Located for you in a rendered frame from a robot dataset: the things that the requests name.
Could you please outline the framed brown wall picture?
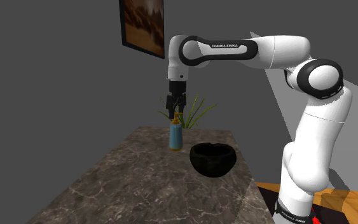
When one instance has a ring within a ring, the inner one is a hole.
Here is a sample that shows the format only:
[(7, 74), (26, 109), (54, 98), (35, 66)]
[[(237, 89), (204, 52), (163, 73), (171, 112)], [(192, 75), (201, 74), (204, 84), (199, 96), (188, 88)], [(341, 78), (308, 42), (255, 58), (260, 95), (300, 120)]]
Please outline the framed brown wall picture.
[(164, 59), (164, 0), (118, 1), (122, 45)]

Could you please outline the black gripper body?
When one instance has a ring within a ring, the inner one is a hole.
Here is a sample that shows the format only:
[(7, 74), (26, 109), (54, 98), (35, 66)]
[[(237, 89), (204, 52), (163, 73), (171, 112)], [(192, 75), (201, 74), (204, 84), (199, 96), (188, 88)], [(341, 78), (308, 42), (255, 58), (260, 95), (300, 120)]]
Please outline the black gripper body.
[(186, 93), (186, 82), (185, 81), (169, 81), (169, 92), (172, 97), (179, 98)]

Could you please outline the green grass plant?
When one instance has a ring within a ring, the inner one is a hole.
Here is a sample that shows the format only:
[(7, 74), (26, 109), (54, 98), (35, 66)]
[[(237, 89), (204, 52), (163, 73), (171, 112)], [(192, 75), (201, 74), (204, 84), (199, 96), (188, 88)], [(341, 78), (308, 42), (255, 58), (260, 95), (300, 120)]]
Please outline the green grass plant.
[(188, 111), (179, 112), (177, 109), (174, 110), (174, 117), (169, 117), (168, 109), (166, 112), (158, 111), (164, 117), (169, 119), (171, 124), (179, 124), (183, 129), (191, 129), (198, 126), (199, 119), (210, 109), (215, 108), (217, 104), (207, 106), (203, 108), (205, 98), (198, 100), (199, 93), (196, 94), (193, 102), (190, 104)]

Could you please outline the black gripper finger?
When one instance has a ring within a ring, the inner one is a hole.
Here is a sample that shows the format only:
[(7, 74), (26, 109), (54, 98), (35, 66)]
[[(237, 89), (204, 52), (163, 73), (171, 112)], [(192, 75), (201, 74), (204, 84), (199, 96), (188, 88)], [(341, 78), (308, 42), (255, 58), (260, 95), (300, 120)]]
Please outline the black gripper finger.
[(182, 94), (177, 98), (176, 106), (179, 113), (184, 113), (184, 107), (186, 106), (186, 94)]
[(169, 118), (174, 119), (174, 113), (176, 108), (176, 97), (173, 95), (168, 95), (166, 100), (166, 108), (169, 111)]

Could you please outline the black bowl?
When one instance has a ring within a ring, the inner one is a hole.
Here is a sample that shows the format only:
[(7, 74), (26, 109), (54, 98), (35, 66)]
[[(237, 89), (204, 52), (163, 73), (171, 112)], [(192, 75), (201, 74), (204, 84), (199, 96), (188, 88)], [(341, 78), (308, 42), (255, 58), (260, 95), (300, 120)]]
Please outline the black bowl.
[(193, 168), (208, 178), (228, 174), (237, 162), (232, 146), (223, 143), (199, 143), (191, 147), (189, 159)]

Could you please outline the dark robot stand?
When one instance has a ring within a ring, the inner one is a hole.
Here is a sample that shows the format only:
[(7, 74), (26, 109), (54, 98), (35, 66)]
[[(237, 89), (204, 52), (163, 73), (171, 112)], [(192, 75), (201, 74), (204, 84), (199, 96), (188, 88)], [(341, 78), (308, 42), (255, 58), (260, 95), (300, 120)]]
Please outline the dark robot stand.
[[(258, 187), (263, 199), (271, 214), (275, 211), (275, 203), (278, 199), (278, 193), (266, 188)], [(313, 204), (313, 210), (316, 213), (316, 217), (322, 224), (350, 224), (344, 213), (335, 211), (333, 209)]]

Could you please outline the blue soap dispenser bottle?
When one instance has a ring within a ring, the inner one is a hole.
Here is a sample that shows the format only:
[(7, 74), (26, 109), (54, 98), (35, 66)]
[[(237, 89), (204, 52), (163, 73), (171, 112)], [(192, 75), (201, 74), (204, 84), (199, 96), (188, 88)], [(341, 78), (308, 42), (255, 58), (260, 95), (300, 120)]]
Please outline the blue soap dispenser bottle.
[(183, 147), (182, 124), (179, 119), (180, 115), (182, 115), (182, 113), (174, 113), (174, 118), (170, 125), (169, 148), (172, 151), (180, 151)]

